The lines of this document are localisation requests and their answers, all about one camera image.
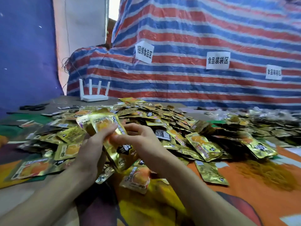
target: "white paper sign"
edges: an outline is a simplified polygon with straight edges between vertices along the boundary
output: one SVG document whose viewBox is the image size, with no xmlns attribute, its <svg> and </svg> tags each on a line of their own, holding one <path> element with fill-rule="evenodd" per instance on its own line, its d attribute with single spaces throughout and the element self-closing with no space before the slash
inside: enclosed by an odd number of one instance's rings
<svg viewBox="0 0 301 226">
<path fill-rule="evenodd" d="M 153 49 L 155 47 L 145 41 L 141 41 L 135 44 L 135 48 L 136 48 L 135 58 L 141 60 L 142 62 L 151 64 L 153 59 Z"/>
<path fill-rule="evenodd" d="M 207 52 L 206 69 L 229 69 L 230 55 L 228 51 Z"/>
<path fill-rule="evenodd" d="M 266 65 L 265 79 L 282 80 L 281 67 Z"/>
</svg>

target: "white wifi router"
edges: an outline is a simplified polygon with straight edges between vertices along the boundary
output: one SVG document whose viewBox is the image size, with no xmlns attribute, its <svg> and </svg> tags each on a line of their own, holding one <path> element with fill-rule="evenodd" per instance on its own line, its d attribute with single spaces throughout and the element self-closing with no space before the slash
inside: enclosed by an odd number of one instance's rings
<svg viewBox="0 0 301 226">
<path fill-rule="evenodd" d="M 101 81 L 98 82 L 97 94 L 92 94 L 92 79 L 89 79 L 89 95 L 84 95 L 84 87 L 82 85 L 82 79 L 79 79 L 79 89 L 80 89 L 80 100 L 85 102 L 97 102 L 97 101 L 106 101 L 109 99 L 108 92 L 110 88 L 110 83 L 108 82 L 107 89 L 105 95 L 101 95 Z"/>
</svg>

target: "red white blue striped tarp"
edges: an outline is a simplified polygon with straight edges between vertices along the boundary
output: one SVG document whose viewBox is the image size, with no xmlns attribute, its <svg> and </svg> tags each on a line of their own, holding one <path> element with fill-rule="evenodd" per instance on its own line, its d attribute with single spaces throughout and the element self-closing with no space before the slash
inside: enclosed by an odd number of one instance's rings
<svg viewBox="0 0 301 226">
<path fill-rule="evenodd" d="M 151 64 L 135 59 L 140 41 L 154 45 Z M 68 95 L 82 78 L 86 94 L 92 79 L 114 98 L 301 110 L 301 6 L 286 0 L 121 0 L 112 46 L 71 55 Z M 229 69 L 207 70 L 208 51 L 231 52 Z M 267 64 L 281 81 L 265 79 Z"/>
</svg>

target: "left hand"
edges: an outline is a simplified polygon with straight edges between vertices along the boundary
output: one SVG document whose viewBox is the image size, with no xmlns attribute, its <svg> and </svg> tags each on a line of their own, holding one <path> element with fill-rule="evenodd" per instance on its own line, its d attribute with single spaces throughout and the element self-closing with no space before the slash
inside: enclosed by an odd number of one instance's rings
<svg viewBox="0 0 301 226">
<path fill-rule="evenodd" d="M 81 145 L 75 161 L 70 166 L 78 173 L 87 178 L 87 185 L 91 186 L 97 179 L 97 176 L 103 170 L 106 162 L 106 154 L 102 152 L 104 139 L 114 133 L 117 125 L 113 124 L 89 139 L 85 139 Z"/>
</svg>

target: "pile of snack packets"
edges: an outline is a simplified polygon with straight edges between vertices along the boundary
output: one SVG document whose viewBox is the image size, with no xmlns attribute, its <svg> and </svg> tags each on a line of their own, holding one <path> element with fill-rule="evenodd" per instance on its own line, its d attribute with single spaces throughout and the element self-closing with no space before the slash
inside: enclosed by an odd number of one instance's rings
<svg viewBox="0 0 301 226">
<path fill-rule="evenodd" d="M 215 161 L 241 161 L 252 158 L 258 161 L 277 155 L 269 141 L 281 147 L 299 146 L 301 128 L 297 121 L 269 121 L 250 114 L 230 114 L 226 123 L 212 126 L 205 121 L 161 104 L 147 103 L 136 98 L 120 98 L 113 106 L 88 106 L 44 114 L 55 119 L 39 125 L 29 135 L 27 142 L 18 148 L 41 157 L 24 160 L 7 179 L 24 179 L 66 169 L 77 156 L 87 133 L 93 136 L 112 123 L 118 124 L 113 135 L 127 134 L 123 124 L 137 123 L 151 127 L 162 146 L 184 164 L 195 163 L 203 180 L 228 186 L 228 181 L 218 172 Z M 120 186 L 145 194 L 150 182 L 150 171 L 131 145 L 116 146 L 106 138 L 103 150 L 107 162 L 96 180 L 101 184 L 114 173 L 124 173 Z"/>
</svg>

